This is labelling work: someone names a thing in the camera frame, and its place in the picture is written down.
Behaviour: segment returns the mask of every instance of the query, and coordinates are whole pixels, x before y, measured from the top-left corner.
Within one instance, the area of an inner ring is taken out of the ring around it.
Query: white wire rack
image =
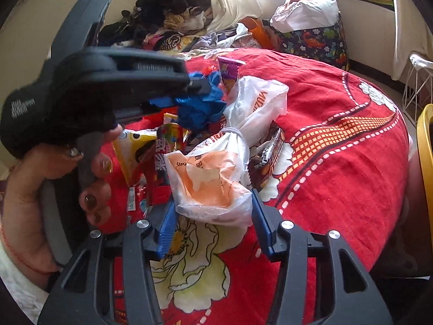
[[[402,106],[403,112],[408,116],[414,126],[423,108],[428,103],[433,103],[433,62],[416,52],[409,57],[412,68],[406,79]],[[408,84],[415,73],[415,88]]]

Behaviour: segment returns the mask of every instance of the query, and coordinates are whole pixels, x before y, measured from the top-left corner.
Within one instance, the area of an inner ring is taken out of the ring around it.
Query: orange container
[[[248,30],[252,33],[253,37],[258,41],[260,46],[264,49],[274,50],[274,46],[266,33],[266,30],[263,28],[263,24],[261,21],[246,17],[241,19],[240,21]]]

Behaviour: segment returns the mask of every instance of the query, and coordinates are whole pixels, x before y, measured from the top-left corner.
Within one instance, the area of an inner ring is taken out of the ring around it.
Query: blue cloth
[[[200,72],[190,73],[191,79],[204,77]],[[179,106],[179,125],[193,132],[201,131],[207,124],[217,122],[226,108],[226,103],[221,100],[224,93],[218,88],[220,82],[219,72],[214,71],[206,78],[211,85],[211,92],[209,94],[193,95],[188,98],[170,98],[169,96],[164,96],[152,99],[149,102],[161,108]]]

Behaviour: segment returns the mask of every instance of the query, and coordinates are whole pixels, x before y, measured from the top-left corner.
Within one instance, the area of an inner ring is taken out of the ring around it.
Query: dinosaur print storage box
[[[349,70],[347,44],[341,15],[331,27],[303,29],[281,33],[274,29],[280,52],[322,61],[331,66]]]

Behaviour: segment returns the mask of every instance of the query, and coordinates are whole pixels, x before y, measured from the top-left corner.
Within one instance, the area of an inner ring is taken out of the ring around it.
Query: decorated fingernail
[[[93,210],[94,208],[96,208],[96,198],[93,194],[88,194],[86,195],[86,197],[84,198],[84,203],[86,204],[86,207],[88,210]]]
[[[110,159],[103,159],[102,160],[102,169],[105,172],[112,173],[113,172],[113,163]]]
[[[101,215],[98,213],[94,214],[93,218],[95,219],[95,225],[98,225],[101,222]]]
[[[80,152],[80,151],[79,151],[77,148],[75,148],[75,147],[70,148],[70,149],[68,150],[67,154],[68,154],[68,156],[69,156],[70,158],[76,158],[77,156],[82,156],[82,155],[83,155],[83,153]]]

